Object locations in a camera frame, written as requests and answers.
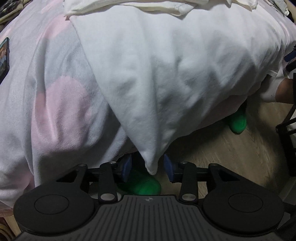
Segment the smartphone with lit screen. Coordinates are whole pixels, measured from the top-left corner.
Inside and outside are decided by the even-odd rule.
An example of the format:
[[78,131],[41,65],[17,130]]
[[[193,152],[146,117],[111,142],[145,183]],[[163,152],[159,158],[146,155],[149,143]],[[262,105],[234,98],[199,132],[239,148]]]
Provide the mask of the smartphone with lit screen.
[[9,49],[9,43],[10,39],[6,37],[2,43],[1,43],[1,48],[0,48],[0,83],[3,82],[4,78],[9,72],[10,69],[10,60],[9,60],[9,54],[10,54],[10,49]]

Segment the black patterned folded garment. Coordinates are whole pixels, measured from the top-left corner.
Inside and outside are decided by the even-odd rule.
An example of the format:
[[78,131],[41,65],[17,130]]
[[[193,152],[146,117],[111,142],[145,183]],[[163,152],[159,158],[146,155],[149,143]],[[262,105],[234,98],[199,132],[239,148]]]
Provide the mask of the black patterned folded garment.
[[1,1],[1,18],[3,16],[6,16],[12,13],[19,6],[23,6],[23,1],[19,1],[19,0]]

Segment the green slipper under bed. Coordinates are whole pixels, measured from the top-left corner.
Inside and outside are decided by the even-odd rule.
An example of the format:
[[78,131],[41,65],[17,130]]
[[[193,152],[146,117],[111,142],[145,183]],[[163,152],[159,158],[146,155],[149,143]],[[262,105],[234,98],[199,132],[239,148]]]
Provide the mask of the green slipper under bed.
[[241,134],[247,126],[246,114],[233,114],[229,119],[229,128],[236,135]]

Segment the white t-shirt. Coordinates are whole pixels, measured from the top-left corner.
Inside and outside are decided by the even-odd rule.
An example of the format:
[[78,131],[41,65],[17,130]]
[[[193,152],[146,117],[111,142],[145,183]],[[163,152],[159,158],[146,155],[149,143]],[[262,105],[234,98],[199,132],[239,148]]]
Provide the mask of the white t-shirt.
[[177,138],[233,113],[277,76],[295,24],[266,1],[209,1],[182,18],[64,1],[100,91],[155,174]]

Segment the green slipper near gripper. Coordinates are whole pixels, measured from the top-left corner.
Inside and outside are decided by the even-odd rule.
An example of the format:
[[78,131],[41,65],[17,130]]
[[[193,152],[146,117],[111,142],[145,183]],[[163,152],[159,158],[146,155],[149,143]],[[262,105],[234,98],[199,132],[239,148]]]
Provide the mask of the green slipper near gripper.
[[152,176],[132,176],[117,185],[119,191],[128,195],[160,195],[161,185]]

